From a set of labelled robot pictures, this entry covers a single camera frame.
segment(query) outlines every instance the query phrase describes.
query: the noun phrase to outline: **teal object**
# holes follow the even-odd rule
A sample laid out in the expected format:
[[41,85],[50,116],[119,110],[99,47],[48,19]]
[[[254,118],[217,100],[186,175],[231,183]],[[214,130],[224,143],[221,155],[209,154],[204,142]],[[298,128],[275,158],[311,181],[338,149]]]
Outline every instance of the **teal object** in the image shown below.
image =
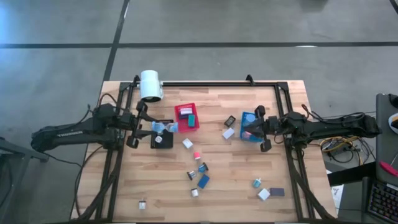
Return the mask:
[[260,187],[260,185],[261,185],[261,178],[254,180],[254,182],[253,182],[254,188],[258,188],[258,187]]
[[190,114],[188,116],[188,127],[195,127],[195,115],[194,114]]

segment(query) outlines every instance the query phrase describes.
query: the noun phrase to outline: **wooden table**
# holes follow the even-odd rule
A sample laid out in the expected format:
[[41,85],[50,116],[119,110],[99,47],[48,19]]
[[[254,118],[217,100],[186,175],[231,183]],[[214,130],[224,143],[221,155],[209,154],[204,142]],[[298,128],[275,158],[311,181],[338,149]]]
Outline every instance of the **wooden table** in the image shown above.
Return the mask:
[[[288,81],[294,111],[304,113],[301,104],[308,104],[304,82]],[[101,94],[117,98],[120,82],[104,82]],[[200,129],[190,133],[174,134],[173,149],[151,149],[150,136],[140,141],[137,149],[124,147],[121,175],[116,198],[114,222],[274,222],[296,221],[296,213],[285,149],[272,141],[272,149],[260,152],[259,144],[241,141],[239,129],[243,111],[253,112],[264,105],[266,116],[277,115],[273,88],[268,87],[165,87],[164,99],[148,103],[148,114],[157,119],[175,119],[174,106],[194,102],[198,111]],[[136,88],[132,112],[139,101]],[[111,103],[105,97],[103,103]],[[225,120],[233,115],[235,135],[225,140]],[[143,121],[143,129],[149,123]],[[185,149],[182,141],[189,138],[193,149]],[[87,155],[98,147],[88,146]],[[201,153],[206,162],[210,181],[199,197],[191,196],[197,186],[187,171],[197,170],[193,151]],[[105,150],[98,151],[83,170],[78,188],[82,211],[98,193],[103,174]],[[305,150],[310,188],[328,212],[336,216],[325,165],[318,147]],[[261,178],[259,189],[252,187]],[[262,188],[283,187],[285,197],[269,197],[265,202],[257,198]],[[300,193],[304,214],[307,213],[303,193]],[[146,200],[147,208],[139,210],[138,201]],[[106,215],[105,203],[103,214]]]

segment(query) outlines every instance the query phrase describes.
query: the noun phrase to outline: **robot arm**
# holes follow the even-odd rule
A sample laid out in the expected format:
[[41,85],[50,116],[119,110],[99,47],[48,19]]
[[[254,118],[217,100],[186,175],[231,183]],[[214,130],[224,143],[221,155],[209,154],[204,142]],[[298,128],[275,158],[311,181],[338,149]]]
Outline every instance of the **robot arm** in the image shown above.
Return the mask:
[[61,145],[99,143],[105,149],[116,149],[123,144],[120,129],[133,131],[127,138],[127,145],[137,147],[138,140],[153,131],[141,130],[141,119],[157,121],[147,115],[147,105],[140,101],[137,104],[138,115],[123,111],[116,114],[116,107],[111,104],[100,105],[93,110],[93,116],[85,121],[60,126],[47,126],[32,134],[31,146],[39,152],[51,150]]
[[244,130],[264,139],[261,144],[262,152],[271,149],[271,142],[267,139],[267,134],[291,134],[291,137],[285,139],[286,143],[293,148],[304,149],[308,143],[316,139],[347,135],[373,138],[381,133],[376,120],[363,113],[313,122],[309,121],[306,116],[291,111],[279,119],[276,116],[270,116],[264,120],[265,108],[258,106],[255,115],[255,122],[245,126]]

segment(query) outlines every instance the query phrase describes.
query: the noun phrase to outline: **gray floor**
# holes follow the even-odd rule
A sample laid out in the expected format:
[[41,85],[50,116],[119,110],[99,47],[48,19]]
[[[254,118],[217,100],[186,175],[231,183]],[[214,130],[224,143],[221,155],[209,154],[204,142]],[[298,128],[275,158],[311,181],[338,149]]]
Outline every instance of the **gray floor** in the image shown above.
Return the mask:
[[[0,44],[111,43],[122,4],[0,0]],[[135,0],[120,40],[258,41],[398,41],[398,15],[388,0]],[[39,128],[79,120],[87,103],[98,99],[109,52],[0,49],[0,136],[29,147],[30,134]],[[111,80],[132,80],[145,69],[159,71],[163,80],[242,80],[247,74],[258,80],[301,79],[312,109],[331,116],[374,111],[376,93],[397,93],[397,58],[398,47],[119,49]],[[84,150],[68,146],[50,153],[82,162]],[[77,172],[54,160],[32,161],[15,221],[68,220]]]

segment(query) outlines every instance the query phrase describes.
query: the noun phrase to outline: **blue container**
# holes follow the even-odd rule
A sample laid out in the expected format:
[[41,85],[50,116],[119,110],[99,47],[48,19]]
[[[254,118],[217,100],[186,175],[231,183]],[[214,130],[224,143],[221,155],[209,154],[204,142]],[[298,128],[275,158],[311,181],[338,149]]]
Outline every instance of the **blue container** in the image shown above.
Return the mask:
[[256,119],[254,113],[243,112],[242,114],[242,122],[241,122],[241,132],[239,137],[243,141],[251,141],[251,142],[262,142],[261,138],[257,138],[254,135],[244,131],[243,126],[249,125]]

